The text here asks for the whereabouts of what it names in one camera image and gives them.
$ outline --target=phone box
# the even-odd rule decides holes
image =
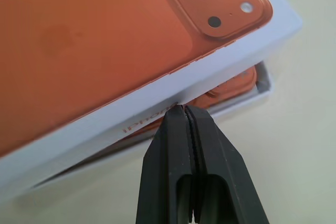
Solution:
[[[0,199],[28,190],[264,60],[302,26],[286,0],[269,1],[273,16],[260,29],[3,156]]]
[[[250,105],[263,103],[266,98],[272,94],[274,83],[266,69],[265,64],[260,62],[255,67],[257,72],[257,81],[254,88],[237,97],[210,107],[208,112],[214,119],[223,120],[229,116],[234,116],[236,113],[243,112],[244,109],[249,108]],[[95,153],[94,155],[84,159],[82,162],[37,184],[34,186],[34,189],[44,187],[63,179],[67,179],[75,174],[85,172],[107,162],[114,161],[118,163],[118,161],[121,159],[127,160],[130,153],[136,152],[139,149],[146,150],[151,143],[152,137],[156,131],[157,129],[152,129],[139,135],[135,135],[131,138],[122,139],[102,149],[98,153]]]

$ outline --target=white surface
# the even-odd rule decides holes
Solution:
[[[175,102],[186,103],[262,61],[301,27],[285,0],[270,2],[274,14],[264,27],[1,158],[0,201],[126,137]],[[144,123],[123,131],[140,120]]]
[[[274,94],[219,125],[271,224],[335,224],[336,2],[289,2],[304,27],[267,61]],[[0,222],[133,224],[144,151],[0,206]]]

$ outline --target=orange phone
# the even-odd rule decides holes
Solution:
[[[239,75],[229,79],[228,81],[218,85],[209,92],[200,95],[194,100],[187,103],[187,105],[197,106],[203,109],[208,109],[211,106],[217,105],[221,102],[234,98],[238,95],[244,94],[253,89],[257,81],[257,71],[255,67],[251,67]],[[163,118],[157,119],[154,122],[148,124],[144,128],[141,128],[134,132],[133,134],[122,139],[126,140],[128,138],[140,135],[144,132],[156,129],[160,126]]]
[[[0,0],[0,8],[0,156],[272,17],[268,0]]]

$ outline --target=black plastic tool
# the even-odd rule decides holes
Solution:
[[[244,160],[209,113],[166,112],[143,159],[136,224],[269,223]]]

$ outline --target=camera flash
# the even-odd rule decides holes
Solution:
[[[244,13],[251,13],[253,11],[253,5],[250,4],[249,2],[243,2],[240,5],[240,9],[244,12]]]

